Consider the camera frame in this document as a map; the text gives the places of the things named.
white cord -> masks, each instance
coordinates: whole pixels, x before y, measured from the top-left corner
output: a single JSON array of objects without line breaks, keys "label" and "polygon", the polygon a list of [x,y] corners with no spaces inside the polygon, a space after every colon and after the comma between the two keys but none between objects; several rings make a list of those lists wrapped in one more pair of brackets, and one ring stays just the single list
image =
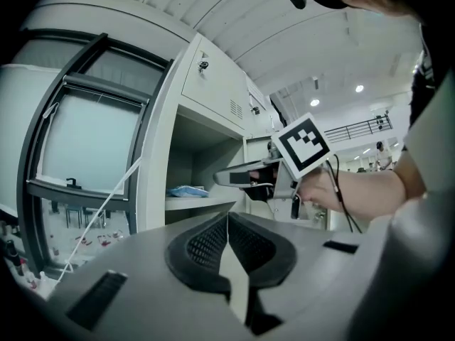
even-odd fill
[{"label": "white cord", "polygon": [[110,195],[106,198],[106,200],[103,202],[103,204],[101,205],[101,207],[99,208],[99,210],[93,215],[93,218],[92,218],[92,221],[89,222],[87,228],[85,229],[84,233],[82,234],[82,236],[80,237],[79,241],[77,242],[77,245],[76,247],[74,248],[73,252],[71,253],[70,257],[68,258],[68,261],[65,265],[65,268],[63,268],[62,270],[62,274],[60,275],[60,277],[58,278],[57,282],[60,283],[60,281],[62,280],[63,278],[63,275],[65,274],[66,272],[66,269],[68,268],[68,266],[70,265],[70,261],[71,259],[73,258],[74,254],[76,254],[76,251],[77,251],[77,248],[79,247],[80,243],[82,242],[82,240],[84,239],[85,235],[88,233],[88,230],[90,230],[91,226],[93,225],[93,223],[95,222],[95,220],[98,218],[98,215],[101,213],[101,211],[103,210],[103,208],[105,208],[106,204],[110,201],[110,199],[114,196],[114,194],[117,192],[117,190],[120,188],[121,185],[123,185],[123,183],[130,177],[131,174],[134,173],[134,171],[139,167],[139,165],[141,164],[141,157],[139,157],[139,159],[137,161],[134,162],[134,164],[129,168],[129,170],[124,174],[124,176],[122,177],[122,179],[118,182],[118,184],[115,186],[115,188],[112,190],[112,192],[110,193]]}]

cabinet shelf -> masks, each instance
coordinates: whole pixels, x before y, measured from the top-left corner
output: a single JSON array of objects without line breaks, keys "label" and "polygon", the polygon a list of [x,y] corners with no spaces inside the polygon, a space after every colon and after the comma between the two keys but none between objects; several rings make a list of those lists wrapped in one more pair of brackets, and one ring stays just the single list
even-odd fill
[{"label": "cabinet shelf", "polygon": [[221,197],[168,197],[166,198],[166,211],[186,210],[189,208],[200,208],[216,205],[234,203],[236,198]]}]

window frame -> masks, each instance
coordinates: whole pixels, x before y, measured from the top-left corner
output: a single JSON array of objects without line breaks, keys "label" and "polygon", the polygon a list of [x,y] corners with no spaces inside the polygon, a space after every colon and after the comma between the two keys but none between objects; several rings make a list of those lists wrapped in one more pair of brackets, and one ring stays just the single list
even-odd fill
[{"label": "window frame", "polygon": [[[61,264],[53,262],[48,252],[41,200],[45,198],[70,205],[99,208],[109,194],[63,187],[36,178],[44,137],[50,123],[49,117],[44,118],[43,114],[55,103],[62,101],[69,89],[106,94],[109,98],[141,105],[128,153],[127,170],[141,156],[142,143],[151,112],[173,60],[164,60],[141,48],[111,39],[106,33],[95,35],[59,29],[25,30],[22,33],[25,36],[23,45],[34,39],[84,43],[81,50],[62,68],[43,95],[28,126],[18,165],[16,187],[18,223],[29,265],[35,274],[45,271],[49,276],[59,276],[63,267]],[[146,94],[114,82],[84,75],[84,72],[96,59],[109,50],[159,69],[161,77],[153,94]],[[136,170],[125,182],[123,195],[114,195],[105,207],[106,210],[121,210],[129,213],[130,234],[137,232],[137,178]]]}]

black wire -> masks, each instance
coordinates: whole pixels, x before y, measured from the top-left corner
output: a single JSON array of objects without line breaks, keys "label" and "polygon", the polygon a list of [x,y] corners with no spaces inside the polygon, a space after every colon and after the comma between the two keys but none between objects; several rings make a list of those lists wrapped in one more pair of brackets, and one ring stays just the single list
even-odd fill
[{"label": "black wire", "polygon": [[335,185],[338,188],[338,192],[337,192],[338,200],[340,201],[341,207],[343,208],[343,211],[345,213],[346,219],[347,219],[348,224],[349,224],[350,231],[354,232],[352,224],[350,223],[352,221],[354,223],[355,228],[357,229],[357,231],[359,231],[362,234],[362,230],[359,228],[359,226],[357,225],[357,222],[350,215],[348,209],[345,206],[344,199],[343,199],[343,194],[341,193],[340,183],[338,182],[338,174],[339,174],[339,171],[340,171],[340,159],[338,158],[338,156],[336,154],[335,154],[335,158],[336,158],[336,174],[333,172],[332,165],[330,164],[329,161],[327,161],[327,164],[328,164],[328,167],[330,168],[330,171],[332,172],[332,176],[333,176],[333,180],[335,181]]}]

forearm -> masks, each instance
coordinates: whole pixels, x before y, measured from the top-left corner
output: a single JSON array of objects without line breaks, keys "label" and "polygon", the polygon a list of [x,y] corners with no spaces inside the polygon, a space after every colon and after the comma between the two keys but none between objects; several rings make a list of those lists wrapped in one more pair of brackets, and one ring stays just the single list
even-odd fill
[{"label": "forearm", "polygon": [[[326,171],[318,174],[318,182],[306,178],[299,193],[303,200],[310,200],[328,209],[342,212],[331,179]],[[388,170],[381,173],[349,173],[340,171],[338,182],[344,203],[354,217],[372,220],[394,213],[405,202],[405,187],[397,174]]]}]

